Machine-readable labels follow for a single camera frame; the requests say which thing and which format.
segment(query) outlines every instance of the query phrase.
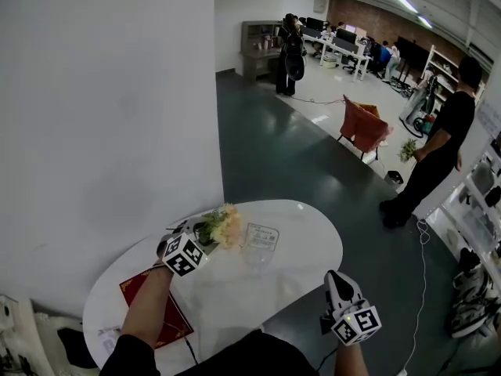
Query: desk leg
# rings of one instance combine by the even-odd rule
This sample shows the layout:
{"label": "desk leg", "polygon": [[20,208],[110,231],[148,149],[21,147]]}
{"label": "desk leg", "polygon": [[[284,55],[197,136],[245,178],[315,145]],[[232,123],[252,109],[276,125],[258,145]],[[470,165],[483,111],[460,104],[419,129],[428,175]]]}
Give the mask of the desk leg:
{"label": "desk leg", "polygon": [[366,76],[368,65],[369,65],[369,59],[366,59],[366,63],[363,65],[362,77],[360,77],[360,81],[363,81],[363,78]]}
{"label": "desk leg", "polygon": [[357,67],[355,68],[355,73],[353,74],[353,82],[355,82],[357,80],[357,75],[359,74],[359,70],[360,70],[360,62],[361,62],[361,60],[359,60],[357,62]]}
{"label": "desk leg", "polygon": [[324,43],[322,48],[322,57],[320,58],[320,65],[323,65],[323,58],[326,56],[327,45]]}

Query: red book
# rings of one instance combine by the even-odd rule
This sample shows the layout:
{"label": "red book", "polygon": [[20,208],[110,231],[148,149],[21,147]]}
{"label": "red book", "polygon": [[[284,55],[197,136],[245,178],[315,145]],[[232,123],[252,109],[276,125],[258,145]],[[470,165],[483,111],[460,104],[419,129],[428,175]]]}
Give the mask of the red book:
{"label": "red book", "polygon": [[[150,271],[151,270],[147,270],[146,272],[140,273],[137,276],[134,276],[133,278],[128,279],[120,284],[120,289],[122,290],[122,294],[124,295],[127,305],[131,305],[132,300],[141,288],[144,280],[146,280],[146,276],[150,274]],[[177,327],[180,331],[184,332],[184,335],[193,333],[192,327],[189,325],[188,320],[182,314],[181,309],[178,307],[178,304],[176,303],[172,294],[169,294],[167,305],[165,306],[164,328],[162,329],[160,336],[158,336],[158,341],[155,349],[163,347],[164,345],[170,344],[171,342],[175,342],[182,338],[182,333],[180,333],[179,330],[167,326],[166,323]]]}

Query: white table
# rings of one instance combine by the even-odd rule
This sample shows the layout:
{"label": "white table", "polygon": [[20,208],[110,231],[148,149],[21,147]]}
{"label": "white table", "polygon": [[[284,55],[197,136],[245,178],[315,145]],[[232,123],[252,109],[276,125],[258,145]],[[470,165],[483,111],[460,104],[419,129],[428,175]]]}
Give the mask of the white table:
{"label": "white table", "polygon": [[[271,262],[260,271],[246,263],[240,247],[216,248],[203,268],[172,281],[171,293],[195,330],[188,339],[199,362],[322,285],[326,271],[337,270],[343,256],[333,224],[307,204],[256,201],[237,207],[243,216],[243,238],[251,222],[278,230],[279,239]],[[108,355],[98,330],[121,326],[128,310],[119,284],[155,262],[163,233],[149,236],[125,252],[96,281],[87,298],[85,341],[99,367]],[[162,375],[193,366],[182,339],[157,349],[155,359]]]}
{"label": "white table", "polygon": [[321,66],[323,65],[323,59],[326,55],[327,46],[329,46],[335,52],[340,52],[340,53],[345,54],[347,56],[355,57],[356,59],[358,59],[359,61],[357,62],[355,72],[353,74],[353,80],[352,80],[353,82],[355,82],[357,80],[357,75],[359,74],[359,70],[360,70],[360,67],[362,65],[362,61],[365,61],[364,65],[363,65],[363,69],[362,69],[362,75],[360,76],[360,81],[363,81],[363,78],[366,76],[367,66],[369,65],[369,61],[371,60],[369,56],[364,56],[363,54],[361,54],[361,55],[354,54],[353,52],[350,52],[346,49],[342,49],[341,47],[336,46],[334,43],[329,42],[326,39],[313,38],[312,36],[309,36],[307,34],[303,35],[303,38],[307,41],[318,42],[318,43],[323,44],[322,57],[320,58],[320,65]]}

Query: baseboard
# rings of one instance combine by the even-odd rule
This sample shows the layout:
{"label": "baseboard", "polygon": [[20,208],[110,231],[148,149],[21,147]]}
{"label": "baseboard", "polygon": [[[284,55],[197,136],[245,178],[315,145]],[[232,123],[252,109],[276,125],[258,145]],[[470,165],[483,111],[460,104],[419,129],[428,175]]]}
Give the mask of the baseboard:
{"label": "baseboard", "polygon": [[216,71],[216,74],[217,75],[220,75],[220,74],[228,74],[230,72],[235,72],[235,68],[229,68],[228,70],[223,70],[223,71]]}

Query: ceiling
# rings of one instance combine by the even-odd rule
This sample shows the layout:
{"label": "ceiling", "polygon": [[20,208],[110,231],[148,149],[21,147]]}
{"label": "ceiling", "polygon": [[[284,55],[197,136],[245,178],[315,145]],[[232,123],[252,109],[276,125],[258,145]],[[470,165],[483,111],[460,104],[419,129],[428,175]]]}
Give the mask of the ceiling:
{"label": "ceiling", "polygon": [[[397,0],[361,0],[420,24]],[[501,0],[408,0],[440,34],[490,67],[501,51]]]}

